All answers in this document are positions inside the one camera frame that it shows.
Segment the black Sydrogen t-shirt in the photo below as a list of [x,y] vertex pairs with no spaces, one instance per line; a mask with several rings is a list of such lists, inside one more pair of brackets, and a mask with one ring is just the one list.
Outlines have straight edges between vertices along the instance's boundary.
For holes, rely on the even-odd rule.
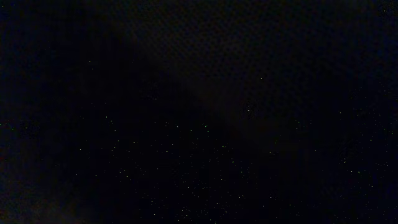
[[396,1],[2,1],[2,223],[396,223]]

